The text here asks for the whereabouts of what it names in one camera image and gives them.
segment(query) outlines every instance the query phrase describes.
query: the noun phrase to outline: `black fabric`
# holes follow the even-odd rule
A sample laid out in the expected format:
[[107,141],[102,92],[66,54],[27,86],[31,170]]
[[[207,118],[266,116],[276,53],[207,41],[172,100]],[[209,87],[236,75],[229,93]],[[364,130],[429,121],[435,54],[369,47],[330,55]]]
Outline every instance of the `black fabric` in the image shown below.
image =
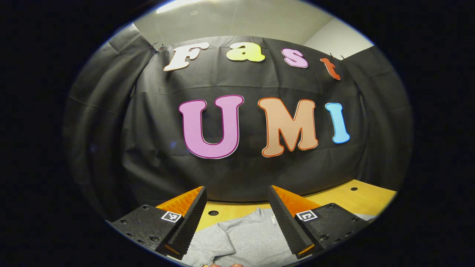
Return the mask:
[[407,92],[392,64],[372,46],[342,61],[361,92],[369,121],[358,180],[399,190],[413,148],[413,116]]
[[[200,50],[195,60],[187,59],[188,67],[163,71],[176,47],[201,42],[208,42],[210,47]],[[257,43],[265,60],[229,60],[229,46],[237,42]],[[266,188],[271,184],[300,195],[352,179],[388,188],[399,184],[392,181],[394,175],[383,175],[403,167],[394,167],[400,159],[386,162],[385,171],[372,169],[379,167],[381,159],[390,159],[395,150],[378,154],[375,147],[379,143],[369,143],[368,138],[376,140],[383,135],[388,146],[394,146],[392,138],[408,137],[387,133],[399,121],[372,103],[387,97],[376,95],[380,84],[371,84],[368,90],[361,88],[366,86],[362,83],[365,77],[372,75],[370,67],[377,63],[352,65],[353,57],[343,62],[312,48],[257,37],[200,38],[161,51],[149,47],[133,24],[127,26],[91,57],[69,94],[64,127],[68,159],[75,181],[105,218],[113,221],[139,204],[158,205],[201,185],[207,187],[209,200],[249,202],[267,201]],[[289,66],[281,53],[283,48],[299,50],[309,66]],[[335,64],[341,80],[331,77],[320,61],[323,57]],[[382,83],[388,83],[387,79],[380,77]],[[394,90],[395,94],[403,93],[400,87]],[[185,146],[178,107],[190,100],[205,100],[203,136],[208,143],[217,143],[222,138],[222,121],[214,101],[224,95],[241,95],[245,100],[239,107],[238,148],[223,159],[197,157]],[[282,99],[292,115],[300,100],[314,101],[319,145],[290,152],[280,137],[284,153],[264,157],[266,118],[257,105],[264,97]],[[332,141],[333,122],[325,109],[330,102],[343,106],[350,135],[346,143]],[[370,122],[378,112],[386,113]],[[379,132],[371,126],[378,124],[383,125]]]

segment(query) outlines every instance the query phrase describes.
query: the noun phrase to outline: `ceiling light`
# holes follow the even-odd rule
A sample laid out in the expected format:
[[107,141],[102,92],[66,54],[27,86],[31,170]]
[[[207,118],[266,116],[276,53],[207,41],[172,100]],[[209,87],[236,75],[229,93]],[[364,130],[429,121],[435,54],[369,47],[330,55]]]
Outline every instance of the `ceiling light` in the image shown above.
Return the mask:
[[169,11],[169,10],[172,10],[172,9],[177,8],[177,7],[184,6],[184,5],[200,2],[200,1],[203,1],[203,0],[175,0],[175,1],[171,1],[171,2],[161,6],[160,8],[158,8],[157,9],[157,14],[160,14],[160,13],[163,13],[165,11]]

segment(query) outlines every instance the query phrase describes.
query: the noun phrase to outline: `hand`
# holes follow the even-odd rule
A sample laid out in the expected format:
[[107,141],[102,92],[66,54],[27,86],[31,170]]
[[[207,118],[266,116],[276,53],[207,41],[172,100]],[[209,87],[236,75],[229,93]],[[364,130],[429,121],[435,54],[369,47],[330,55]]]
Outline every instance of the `hand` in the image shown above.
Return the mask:
[[[221,266],[216,265],[216,264],[213,263],[213,264],[211,264],[209,267],[221,267]],[[233,265],[231,265],[231,266],[229,266],[229,267],[244,267],[244,266],[242,266],[242,264],[235,263],[235,264],[233,264]]]

